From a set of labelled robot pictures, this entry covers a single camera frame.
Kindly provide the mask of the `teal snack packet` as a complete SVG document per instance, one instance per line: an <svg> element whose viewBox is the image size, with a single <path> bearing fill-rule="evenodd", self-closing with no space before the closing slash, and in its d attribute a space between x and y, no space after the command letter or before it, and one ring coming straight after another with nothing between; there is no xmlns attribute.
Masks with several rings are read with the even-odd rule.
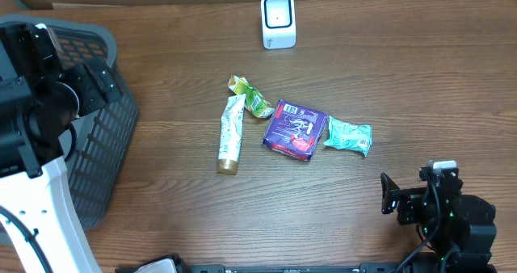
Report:
<svg viewBox="0 0 517 273"><path fill-rule="evenodd" d="M359 152L365 157L372 144L372 127L367 124L350 124L332 116L328 123L329 138L324 145L334 149Z"/></svg>

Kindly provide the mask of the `purple Carefree pad pack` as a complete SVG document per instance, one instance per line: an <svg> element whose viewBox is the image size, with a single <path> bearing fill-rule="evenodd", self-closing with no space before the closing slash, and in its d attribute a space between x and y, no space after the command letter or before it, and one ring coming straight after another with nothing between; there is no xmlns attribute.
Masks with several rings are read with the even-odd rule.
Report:
<svg viewBox="0 0 517 273"><path fill-rule="evenodd" d="M328 123L322 111L280 100L263 137L263 145L283 155L309 161Z"/></svg>

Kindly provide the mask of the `white and gold tube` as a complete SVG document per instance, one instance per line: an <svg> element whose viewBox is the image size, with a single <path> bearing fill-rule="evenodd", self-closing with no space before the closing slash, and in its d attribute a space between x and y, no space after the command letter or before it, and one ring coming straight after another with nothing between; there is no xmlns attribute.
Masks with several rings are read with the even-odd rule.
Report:
<svg viewBox="0 0 517 273"><path fill-rule="evenodd" d="M217 172L235 175L242 144L242 126L246 96L244 94L228 97L221 116L221 136L217 159Z"/></svg>

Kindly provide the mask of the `green and yellow juice carton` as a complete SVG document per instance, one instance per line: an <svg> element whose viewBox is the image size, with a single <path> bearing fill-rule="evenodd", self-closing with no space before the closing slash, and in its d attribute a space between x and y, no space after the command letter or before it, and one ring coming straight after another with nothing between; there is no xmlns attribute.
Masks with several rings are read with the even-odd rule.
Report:
<svg viewBox="0 0 517 273"><path fill-rule="evenodd" d="M267 101L261 92L253 87L244 77L232 75L228 88L236 95L245 95L245 108L256 118L267 119L275 107Z"/></svg>

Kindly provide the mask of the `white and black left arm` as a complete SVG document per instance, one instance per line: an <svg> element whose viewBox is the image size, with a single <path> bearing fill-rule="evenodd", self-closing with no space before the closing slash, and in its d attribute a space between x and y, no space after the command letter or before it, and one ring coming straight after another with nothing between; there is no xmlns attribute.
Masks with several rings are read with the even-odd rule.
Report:
<svg viewBox="0 0 517 273"><path fill-rule="evenodd" d="M1 224L27 272L98 272L74 209L59 141L73 121L119 100L106 61L64 68L49 27L3 23Z"/></svg>

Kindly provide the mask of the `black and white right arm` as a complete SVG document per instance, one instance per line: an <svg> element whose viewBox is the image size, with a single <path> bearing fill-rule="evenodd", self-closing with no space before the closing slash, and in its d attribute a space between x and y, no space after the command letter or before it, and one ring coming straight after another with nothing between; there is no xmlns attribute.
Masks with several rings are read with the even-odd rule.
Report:
<svg viewBox="0 0 517 273"><path fill-rule="evenodd" d="M454 161L419 169L424 187L401 189L380 174L384 214L397 213L400 225L415 225L421 244L392 272L495 272L490 264L497 235L496 208L461 192L463 181Z"/></svg>

